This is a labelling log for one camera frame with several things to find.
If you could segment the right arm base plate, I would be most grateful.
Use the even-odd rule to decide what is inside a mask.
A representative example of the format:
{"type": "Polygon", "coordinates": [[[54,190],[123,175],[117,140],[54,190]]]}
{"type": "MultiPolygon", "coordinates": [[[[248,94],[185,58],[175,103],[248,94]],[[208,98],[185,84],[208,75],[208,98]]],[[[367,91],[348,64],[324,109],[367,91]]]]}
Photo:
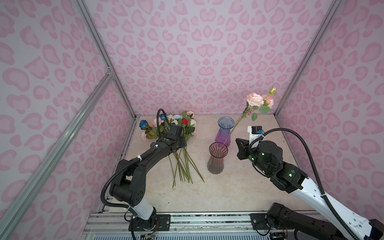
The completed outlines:
{"type": "Polygon", "coordinates": [[[271,227],[269,225],[269,222],[267,220],[267,214],[261,214],[261,213],[253,213],[250,214],[251,224],[253,230],[270,230],[271,227]]]}

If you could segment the pink rose stem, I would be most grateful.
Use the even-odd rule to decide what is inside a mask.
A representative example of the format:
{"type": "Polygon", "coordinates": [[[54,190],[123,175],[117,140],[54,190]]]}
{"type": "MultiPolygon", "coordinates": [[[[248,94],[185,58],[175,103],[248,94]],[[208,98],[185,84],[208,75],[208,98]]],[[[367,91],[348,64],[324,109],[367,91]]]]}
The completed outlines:
{"type": "Polygon", "coordinates": [[[250,93],[247,95],[246,107],[235,122],[235,125],[231,129],[229,136],[224,141],[223,146],[229,141],[233,131],[239,125],[239,123],[248,115],[251,115],[251,119],[254,122],[258,118],[257,111],[260,114],[267,114],[272,110],[272,107],[275,104],[273,95],[276,93],[276,91],[277,89],[275,87],[272,87],[269,89],[269,92],[266,95],[259,95],[256,93],[250,93]]]}

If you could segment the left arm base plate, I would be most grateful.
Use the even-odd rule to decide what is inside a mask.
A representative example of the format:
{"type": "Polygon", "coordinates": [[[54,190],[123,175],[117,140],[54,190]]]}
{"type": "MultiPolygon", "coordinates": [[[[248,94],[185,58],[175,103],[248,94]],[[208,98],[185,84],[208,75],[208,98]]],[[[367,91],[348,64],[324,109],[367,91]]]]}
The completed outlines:
{"type": "Polygon", "coordinates": [[[132,217],[130,220],[129,231],[133,232],[166,232],[170,230],[171,215],[154,214],[148,220],[139,217],[132,217]]]}

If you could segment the white rose stem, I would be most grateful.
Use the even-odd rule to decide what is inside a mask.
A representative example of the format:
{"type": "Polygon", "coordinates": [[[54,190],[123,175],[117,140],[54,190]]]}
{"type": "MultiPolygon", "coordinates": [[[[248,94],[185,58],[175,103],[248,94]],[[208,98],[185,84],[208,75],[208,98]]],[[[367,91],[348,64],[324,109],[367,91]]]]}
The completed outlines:
{"type": "MultiPolygon", "coordinates": [[[[173,123],[179,127],[182,127],[182,136],[185,138],[186,142],[190,140],[195,135],[196,130],[196,121],[191,118],[181,118],[174,119],[173,123]]],[[[192,159],[191,155],[188,152],[187,147],[181,148],[181,150],[174,153],[176,158],[176,170],[174,170],[174,176],[179,176],[181,182],[187,182],[193,184],[191,170],[194,170],[199,178],[205,182],[203,175],[200,173],[196,163],[192,159]]]]}

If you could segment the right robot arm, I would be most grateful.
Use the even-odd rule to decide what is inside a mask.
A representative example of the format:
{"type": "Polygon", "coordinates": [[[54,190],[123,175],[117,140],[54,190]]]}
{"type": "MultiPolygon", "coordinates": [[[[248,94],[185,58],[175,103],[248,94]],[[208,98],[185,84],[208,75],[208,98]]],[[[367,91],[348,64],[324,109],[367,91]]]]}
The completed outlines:
{"type": "Polygon", "coordinates": [[[384,225],[376,219],[368,220],[348,209],[319,186],[297,166],[283,161],[283,150],[272,141],[262,141],[250,148],[248,140],[236,139],[240,160],[248,159],[257,171],[279,190],[306,202],[324,217],[318,220],[274,203],[266,213],[272,228],[286,227],[319,240],[379,240],[384,236],[384,225]]]}

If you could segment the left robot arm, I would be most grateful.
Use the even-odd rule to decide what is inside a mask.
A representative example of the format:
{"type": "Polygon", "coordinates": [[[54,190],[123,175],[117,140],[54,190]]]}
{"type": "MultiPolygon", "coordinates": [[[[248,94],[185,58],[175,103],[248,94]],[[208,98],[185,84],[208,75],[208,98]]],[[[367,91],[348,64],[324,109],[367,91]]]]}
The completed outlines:
{"type": "Polygon", "coordinates": [[[102,203],[127,209],[144,221],[151,219],[155,208],[145,199],[147,174],[160,160],[187,146],[182,131],[182,127],[172,124],[168,133],[151,143],[147,151],[130,161],[121,160],[102,188],[102,203]]]}

